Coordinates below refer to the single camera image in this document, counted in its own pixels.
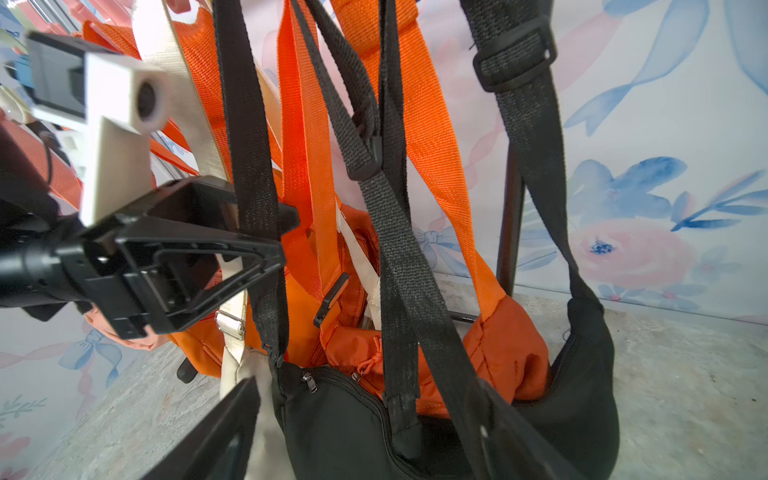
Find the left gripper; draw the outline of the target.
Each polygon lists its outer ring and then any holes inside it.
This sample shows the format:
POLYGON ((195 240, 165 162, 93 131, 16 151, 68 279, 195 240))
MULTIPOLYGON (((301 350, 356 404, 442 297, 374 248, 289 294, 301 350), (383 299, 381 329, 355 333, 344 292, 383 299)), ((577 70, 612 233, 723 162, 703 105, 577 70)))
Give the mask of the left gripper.
POLYGON ((241 233, 232 184, 168 182, 56 248, 73 290, 123 339, 184 331, 286 263, 278 241, 241 233))

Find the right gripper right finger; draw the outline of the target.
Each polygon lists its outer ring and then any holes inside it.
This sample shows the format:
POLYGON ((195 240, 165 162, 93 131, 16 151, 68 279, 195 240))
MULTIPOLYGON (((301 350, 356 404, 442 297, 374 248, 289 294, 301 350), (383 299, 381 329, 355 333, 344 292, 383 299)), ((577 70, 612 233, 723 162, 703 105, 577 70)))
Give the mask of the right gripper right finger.
POLYGON ((473 422, 480 462, 489 479, 581 479, 583 475, 522 415, 479 379, 473 422))

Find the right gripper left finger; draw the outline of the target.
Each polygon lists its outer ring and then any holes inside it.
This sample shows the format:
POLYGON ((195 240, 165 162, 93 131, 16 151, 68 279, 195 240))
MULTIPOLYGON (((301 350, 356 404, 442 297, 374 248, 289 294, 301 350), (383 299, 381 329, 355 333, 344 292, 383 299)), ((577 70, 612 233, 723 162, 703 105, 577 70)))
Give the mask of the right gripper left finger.
POLYGON ((261 405, 256 379, 239 382, 144 480, 243 480, 261 405))

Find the black crossbody bag front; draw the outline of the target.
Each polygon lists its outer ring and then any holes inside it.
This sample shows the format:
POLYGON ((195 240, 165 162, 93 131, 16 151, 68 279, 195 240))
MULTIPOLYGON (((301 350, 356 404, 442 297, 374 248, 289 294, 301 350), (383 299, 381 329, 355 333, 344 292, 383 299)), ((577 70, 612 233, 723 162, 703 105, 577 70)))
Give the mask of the black crossbody bag front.
POLYGON ((285 361, 282 281, 254 303, 277 373, 278 418, 297 472, 332 478, 445 475, 606 479, 620 431, 614 345, 604 310, 569 268, 570 335, 554 364, 518 304, 477 254, 463 166, 410 6, 383 1, 332 20, 291 1, 348 177, 378 237, 383 323, 342 327, 327 364, 285 361), (482 314, 456 331, 412 231, 405 170, 413 164, 454 227, 482 314))

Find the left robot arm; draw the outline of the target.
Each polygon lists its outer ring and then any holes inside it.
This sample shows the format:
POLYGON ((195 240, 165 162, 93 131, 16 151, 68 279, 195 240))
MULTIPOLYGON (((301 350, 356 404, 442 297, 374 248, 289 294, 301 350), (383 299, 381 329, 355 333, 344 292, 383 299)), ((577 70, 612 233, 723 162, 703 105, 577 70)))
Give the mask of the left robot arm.
POLYGON ((235 226, 231 184, 167 182, 92 226, 63 216, 46 181, 1 135, 1 304, 50 320, 98 307, 123 339, 184 331, 285 264, 277 241, 235 226))

